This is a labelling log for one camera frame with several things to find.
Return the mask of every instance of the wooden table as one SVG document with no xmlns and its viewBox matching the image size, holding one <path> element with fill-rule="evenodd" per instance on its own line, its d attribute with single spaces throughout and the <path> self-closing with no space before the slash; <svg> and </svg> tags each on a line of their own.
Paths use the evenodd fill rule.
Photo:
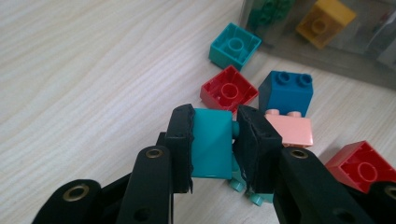
<svg viewBox="0 0 396 224">
<path fill-rule="evenodd" d="M 220 69 L 209 45 L 241 0 L 2 1 L 0 223 L 29 223 L 61 185 L 102 186 L 132 171 L 172 110 L 205 107 L 200 87 Z M 311 74 L 307 116 L 326 162 L 367 140 L 396 166 L 396 92 L 256 53 L 242 74 L 259 87 L 271 70 Z M 257 107 L 257 99 L 252 106 Z M 225 180 L 194 179 L 175 196 L 175 223 L 277 223 Z"/>
</svg>

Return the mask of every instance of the yellow lego brick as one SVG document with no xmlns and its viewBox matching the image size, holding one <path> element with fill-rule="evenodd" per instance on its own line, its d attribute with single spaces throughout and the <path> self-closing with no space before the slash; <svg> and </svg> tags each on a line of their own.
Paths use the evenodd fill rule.
<svg viewBox="0 0 396 224">
<path fill-rule="evenodd" d="M 337 0 L 318 0 L 297 26 L 297 32 L 323 49 L 355 17 L 355 12 Z"/>
</svg>

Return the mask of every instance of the white wood grain surface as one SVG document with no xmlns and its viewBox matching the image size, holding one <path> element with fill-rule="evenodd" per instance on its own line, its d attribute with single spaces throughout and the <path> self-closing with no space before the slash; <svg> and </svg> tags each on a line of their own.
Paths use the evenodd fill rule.
<svg viewBox="0 0 396 224">
<path fill-rule="evenodd" d="M 220 69 L 209 45 L 241 0 L 0 2 L 0 223 L 30 223 L 61 185 L 105 186 L 132 171 L 173 108 L 205 107 L 203 83 Z M 242 74 L 256 87 L 271 70 L 308 73 L 307 116 L 326 162 L 367 140 L 396 166 L 396 92 L 256 53 Z M 258 106 L 257 99 L 252 106 Z M 176 195 L 175 223 L 277 223 L 227 181 L 195 179 Z"/>
</svg>

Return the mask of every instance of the pink lego brick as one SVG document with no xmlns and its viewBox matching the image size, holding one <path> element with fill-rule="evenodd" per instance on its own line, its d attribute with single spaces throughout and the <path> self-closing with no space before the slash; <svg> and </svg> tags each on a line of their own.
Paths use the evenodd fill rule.
<svg viewBox="0 0 396 224">
<path fill-rule="evenodd" d="M 366 141 L 341 148 L 326 168 L 339 182 L 365 193 L 373 182 L 396 182 L 396 171 Z"/>
<path fill-rule="evenodd" d="M 265 118 L 282 136 L 283 146 L 312 147 L 314 145 L 311 120 L 302 118 L 300 112 L 292 111 L 284 116 L 279 115 L 277 109 L 269 109 L 265 112 Z"/>
</svg>

